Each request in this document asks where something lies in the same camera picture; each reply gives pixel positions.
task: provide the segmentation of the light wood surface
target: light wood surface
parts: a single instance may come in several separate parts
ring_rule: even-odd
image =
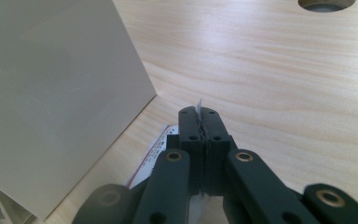
[[[124,184],[199,99],[288,187],[323,182],[358,201],[358,0],[334,13],[297,0],[114,2],[158,96],[46,223],[70,223],[93,190]],[[227,223],[221,207],[208,201],[200,223]]]

